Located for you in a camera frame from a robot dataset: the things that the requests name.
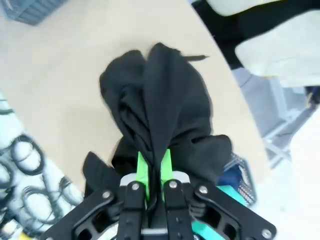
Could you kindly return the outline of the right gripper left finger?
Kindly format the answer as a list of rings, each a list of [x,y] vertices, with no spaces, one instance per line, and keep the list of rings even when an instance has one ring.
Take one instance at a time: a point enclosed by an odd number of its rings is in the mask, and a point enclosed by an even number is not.
[[[138,152],[136,172],[121,175],[89,152],[83,164],[84,200],[42,235],[43,240],[99,240],[116,227],[116,240],[139,240],[150,192],[149,165]]]

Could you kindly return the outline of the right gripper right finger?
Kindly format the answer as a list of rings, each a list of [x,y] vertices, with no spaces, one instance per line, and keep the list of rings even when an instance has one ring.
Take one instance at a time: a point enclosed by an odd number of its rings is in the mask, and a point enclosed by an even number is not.
[[[273,240],[275,225],[232,194],[205,182],[193,187],[174,178],[171,152],[161,161],[160,179],[170,240]]]

